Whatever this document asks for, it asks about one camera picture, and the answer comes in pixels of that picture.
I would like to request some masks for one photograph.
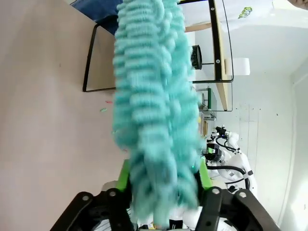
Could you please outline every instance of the teal fabric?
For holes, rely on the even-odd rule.
[[[198,205],[191,47],[176,0],[124,0],[118,10],[114,140],[130,152],[134,214],[168,226],[172,208]]]

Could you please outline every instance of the black cable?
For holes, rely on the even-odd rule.
[[[244,180],[244,178],[242,178],[242,179],[240,179],[240,180],[237,180],[237,181],[227,182],[227,183],[225,183],[225,184],[235,184],[235,183],[241,182],[241,181],[243,181],[243,180]]]
[[[221,137],[217,137],[216,138],[216,143],[219,145],[219,146],[221,146],[221,147],[224,147],[225,149],[227,149],[228,151],[230,151],[230,152],[234,152],[236,149],[235,148],[232,148],[232,147],[228,147],[228,146],[226,146],[226,145],[223,145],[223,144],[221,144],[221,143],[219,143],[218,142],[218,139],[220,139]]]
[[[235,166],[229,166],[229,165],[224,165],[224,166],[207,166],[207,169],[209,170],[217,170],[217,169],[227,169],[227,170],[235,170],[239,171],[241,174],[245,175],[245,171],[239,167]],[[250,189],[250,182],[249,179],[245,179],[245,187],[246,189]]]

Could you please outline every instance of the hand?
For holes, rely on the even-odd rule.
[[[304,10],[308,10],[308,0],[288,0],[292,5],[304,9]]]

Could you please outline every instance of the screw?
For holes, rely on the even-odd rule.
[[[242,197],[242,198],[245,198],[245,197],[247,197],[247,195],[246,195],[246,193],[244,193],[244,192],[240,192],[240,197]]]
[[[219,194],[220,192],[219,192],[218,189],[213,189],[213,190],[212,190],[212,193],[213,193],[213,194]]]
[[[87,200],[89,200],[89,199],[90,199],[90,198],[89,198],[88,196],[83,196],[83,197],[82,197],[82,200],[83,200],[83,201],[87,201]]]
[[[109,195],[110,195],[110,196],[115,196],[116,193],[115,193],[114,191],[111,191],[111,192],[109,193]]]

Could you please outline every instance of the white paper roll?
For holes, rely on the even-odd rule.
[[[231,58],[225,59],[226,75],[232,76]],[[250,75],[250,64],[248,58],[233,58],[233,71],[235,76]]]

